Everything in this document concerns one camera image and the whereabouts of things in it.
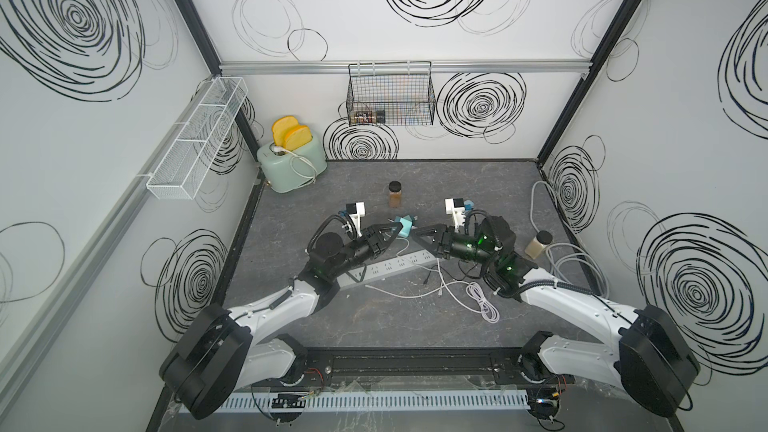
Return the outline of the white power strip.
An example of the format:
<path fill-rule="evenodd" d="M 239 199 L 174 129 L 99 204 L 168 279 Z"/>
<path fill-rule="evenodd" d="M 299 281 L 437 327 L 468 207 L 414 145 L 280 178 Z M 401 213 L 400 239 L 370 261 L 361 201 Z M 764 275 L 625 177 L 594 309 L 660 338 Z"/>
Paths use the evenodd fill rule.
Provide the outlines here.
<path fill-rule="evenodd" d="M 337 283 L 341 290 L 363 285 L 373 285 L 376 282 L 411 271 L 427 271 L 437 262 L 437 259 L 425 250 L 408 253 L 385 261 L 368 264 L 353 269 L 340 276 Z"/>

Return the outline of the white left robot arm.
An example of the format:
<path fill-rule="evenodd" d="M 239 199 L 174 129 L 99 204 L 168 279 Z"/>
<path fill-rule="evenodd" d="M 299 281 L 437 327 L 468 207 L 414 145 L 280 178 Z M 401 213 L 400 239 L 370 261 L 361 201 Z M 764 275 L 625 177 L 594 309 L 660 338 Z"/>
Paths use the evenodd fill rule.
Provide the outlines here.
<path fill-rule="evenodd" d="M 399 222 L 374 224 L 344 240 L 320 226 L 289 286 L 231 309 L 212 303 L 198 314 L 159 368 L 165 386 L 203 419 L 233 391 L 289 375 L 301 346 L 281 329 L 325 307 L 340 289 L 339 277 L 380 256 L 401 229 Z"/>

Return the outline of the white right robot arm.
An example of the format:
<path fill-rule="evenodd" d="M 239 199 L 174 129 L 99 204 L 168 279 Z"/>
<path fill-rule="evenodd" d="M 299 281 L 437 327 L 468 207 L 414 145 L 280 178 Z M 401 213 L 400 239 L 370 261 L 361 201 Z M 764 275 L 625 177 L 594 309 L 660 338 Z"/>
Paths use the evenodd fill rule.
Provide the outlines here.
<path fill-rule="evenodd" d="M 474 234 L 453 225 L 416 228 L 409 235 L 434 257 L 479 266 L 486 285 L 503 298 L 548 311 L 592 336 L 572 341 L 540 331 L 521 349 L 518 369 L 542 384 L 571 375 L 615 387 L 651 413 L 670 418 L 689 409 L 699 361 L 667 312 L 612 302 L 557 278 L 515 249 L 516 235 L 500 216 L 487 216 Z"/>

